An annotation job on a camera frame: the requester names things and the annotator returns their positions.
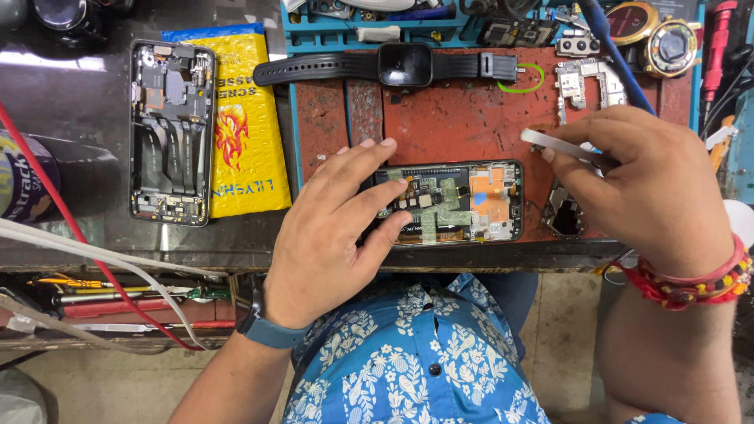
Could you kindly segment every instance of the wristwatch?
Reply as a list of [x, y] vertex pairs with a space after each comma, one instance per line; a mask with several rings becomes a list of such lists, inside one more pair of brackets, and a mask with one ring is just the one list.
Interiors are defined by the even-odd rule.
[[388, 42], [377, 53], [307, 54], [258, 65], [257, 86], [325, 78], [379, 81], [386, 88], [423, 88], [436, 79], [516, 81], [518, 57], [492, 53], [438, 54], [425, 43]]
[[262, 318], [264, 296], [260, 287], [253, 288], [253, 304], [251, 312], [244, 321], [236, 327], [238, 333], [247, 339], [276, 349], [287, 349], [298, 345], [306, 336], [312, 324], [294, 330], [281, 327]]

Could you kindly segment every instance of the hand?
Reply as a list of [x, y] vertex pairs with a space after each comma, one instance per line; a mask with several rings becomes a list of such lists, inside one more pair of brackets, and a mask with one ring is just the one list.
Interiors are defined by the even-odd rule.
[[612, 106], [551, 135], [589, 141], [623, 164], [602, 179], [575, 158], [543, 151], [590, 225], [674, 277], [702, 276], [731, 258], [731, 224], [710, 157], [693, 131]]
[[413, 218], [397, 212], [356, 240], [377, 212], [406, 191], [406, 180], [388, 181], [356, 195], [359, 185], [388, 160], [397, 145], [366, 140], [344, 147], [304, 185], [277, 235], [265, 280], [265, 318], [303, 328], [364, 288], [377, 273], [400, 230]]

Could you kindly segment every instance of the blue cable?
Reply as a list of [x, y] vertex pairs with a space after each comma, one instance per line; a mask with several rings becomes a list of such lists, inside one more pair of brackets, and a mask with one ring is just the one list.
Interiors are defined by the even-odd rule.
[[628, 68], [626, 60], [621, 55], [621, 52], [618, 51], [618, 47], [612, 41], [612, 38], [610, 38], [610, 24], [608, 23], [608, 18], [605, 16], [605, 12], [602, 10], [602, 6], [599, 5], [597, 0], [578, 0], [578, 5], [581, 6], [581, 13], [584, 14], [584, 20], [587, 21], [592, 34], [607, 48], [610, 58], [613, 59], [615, 73], [618, 74], [621, 82], [623, 82], [628, 100], [633, 106], [657, 116], [639, 83], [636, 82], [631, 69]]

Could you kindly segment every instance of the white cable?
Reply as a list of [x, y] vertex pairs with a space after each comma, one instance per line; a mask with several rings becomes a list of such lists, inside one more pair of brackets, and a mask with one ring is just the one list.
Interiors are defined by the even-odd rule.
[[68, 247], [74, 247], [76, 249], [86, 251], [89, 253], [96, 253], [111, 257], [113, 259], [122, 260], [129, 263], [137, 263], [144, 266], [154, 266], [164, 269], [173, 269], [175, 271], [190, 272], [192, 274], [208, 275], [212, 277], [227, 277], [227, 272], [207, 271], [206, 269], [194, 268], [191, 266], [176, 265], [173, 263], [160, 262], [158, 260], [151, 260], [140, 257], [132, 257], [130, 255], [124, 255], [122, 253], [113, 252], [112, 250], [102, 249], [101, 247], [92, 246], [91, 244], [81, 243], [70, 238], [61, 237], [34, 227], [25, 226], [23, 224], [15, 223], [10, 220], [0, 220], [0, 228], [9, 229], [11, 231], [23, 233], [36, 238], [42, 238], [58, 244], [63, 244]]
[[196, 345], [201, 347], [202, 349], [212, 350], [212, 348], [204, 345], [196, 337], [196, 334], [194, 334], [194, 330], [192, 329], [191, 323], [183, 314], [183, 311], [178, 306], [176, 301], [173, 300], [170, 293], [168, 293], [167, 290], [165, 290], [165, 287], [159, 282], [157, 282], [157, 280], [155, 280], [151, 275], [144, 272], [144, 270], [142, 270], [138, 266], [131, 265], [130, 263], [127, 263], [119, 259], [115, 259], [114, 257], [111, 257], [107, 254], [87, 252], [77, 247], [67, 246], [67, 245], [58, 243], [57, 241], [47, 240], [46, 238], [40, 238], [35, 235], [26, 234], [25, 232], [18, 232], [13, 229], [9, 229], [7, 225], [0, 225], [0, 236], [6, 237], [6, 238], [12, 238], [18, 241], [25, 241], [27, 243], [38, 244], [40, 246], [49, 247], [51, 249], [62, 250], [64, 252], [73, 253], [79, 256], [88, 257], [95, 260], [100, 260], [102, 262], [109, 263], [111, 265], [120, 266], [123, 269], [127, 269], [137, 274], [139, 277], [144, 278], [144, 280], [146, 280], [149, 283], [149, 285], [151, 285], [154, 289], [156, 289], [157, 292], [159, 292], [160, 295], [162, 295], [162, 297], [165, 298], [168, 305], [170, 305], [170, 307], [173, 308], [173, 311], [176, 312], [176, 314], [178, 315], [178, 318], [181, 320], [181, 323], [183, 323], [183, 325], [185, 326], [186, 331], [188, 332], [188, 335], [191, 337], [191, 340], [193, 340], [194, 343], [196, 343]]

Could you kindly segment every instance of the person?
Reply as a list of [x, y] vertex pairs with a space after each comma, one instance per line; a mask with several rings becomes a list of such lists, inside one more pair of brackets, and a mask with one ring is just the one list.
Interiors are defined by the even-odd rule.
[[[541, 153], [589, 225], [636, 249], [657, 276], [696, 281], [727, 267], [720, 278], [736, 254], [743, 259], [734, 262], [748, 266], [704, 144], [691, 130], [613, 106], [552, 135], [590, 141], [621, 162], [603, 179], [570, 156]], [[367, 286], [412, 220], [393, 213], [356, 245], [376, 212], [406, 190], [405, 180], [394, 180], [357, 194], [396, 147], [392, 139], [344, 147], [302, 188], [283, 221], [262, 318], [287, 329], [314, 322], [305, 338], [294, 350], [278, 349], [235, 332], [170, 422], [267, 423], [292, 352], [296, 375], [284, 422], [549, 422], [504, 313], [476, 278], [462, 275], [446, 287]], [[628, 284], [599, 335], [610, 422], [740, 422], [731, 355], [735, 296], [703, 301], [703, 288], [715, 289], [702, 284], [699, 304], [674, 311], [668, 306], [686, 298], [660, 299], [665, 288], [652, 287]], [[644, 299], [648, 293], [657, 301]]]

